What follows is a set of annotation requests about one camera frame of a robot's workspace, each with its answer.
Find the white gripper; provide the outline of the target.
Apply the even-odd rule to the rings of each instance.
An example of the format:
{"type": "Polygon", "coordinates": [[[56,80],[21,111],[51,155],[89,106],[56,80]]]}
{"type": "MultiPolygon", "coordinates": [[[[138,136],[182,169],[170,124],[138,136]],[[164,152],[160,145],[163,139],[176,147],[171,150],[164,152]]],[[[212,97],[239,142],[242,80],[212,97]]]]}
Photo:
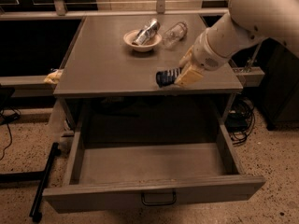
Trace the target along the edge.
{"type": "Polygon", "coordinates": [[[196,38],[193,46],[190,46],[180,59],[178,63],[179,67],[183,67],[191,58],[197,66],[190,63],[186,64],[181,74],[176,78],[176,85],[182,87],[191,85],[203,77],[202,68],[208,71],[215,71],[229,61],[227,57],[221,57],[217,54],[209,45],[207,39],[209,32],[210,28],[206,28],[205,31],[196,38]]]}

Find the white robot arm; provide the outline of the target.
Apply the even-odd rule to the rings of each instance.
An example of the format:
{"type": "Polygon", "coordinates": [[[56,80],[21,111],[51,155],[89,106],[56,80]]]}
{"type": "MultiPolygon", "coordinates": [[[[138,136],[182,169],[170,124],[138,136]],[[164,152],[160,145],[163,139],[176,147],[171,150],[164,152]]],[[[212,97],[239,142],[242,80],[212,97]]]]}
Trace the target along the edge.
{"type": "Polygon", "coordinates": [[[193,84],[267,38],[299,56],[299,0],[228,0],[228,12],[206,28],[179,61],[175,83],[193,84]]]}

